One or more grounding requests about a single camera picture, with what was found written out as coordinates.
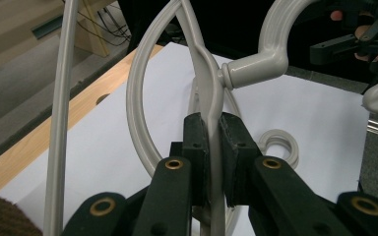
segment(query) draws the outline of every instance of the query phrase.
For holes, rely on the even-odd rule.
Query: gray carpet floor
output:
[[[122,39],[107,34],[114,43]],[[51,112],[59,38],[55,36],[0,67],[0,154]],[[71,95],[74,96],[125,56],[127,43],[108,44],[106,58],[75,49]],[[290,67],[287,74],[361,93],[366,84]],[[378,115],[371,115],[378,121]],[[364,192],[378,197],[378,135],[368,133],[361,168]]]

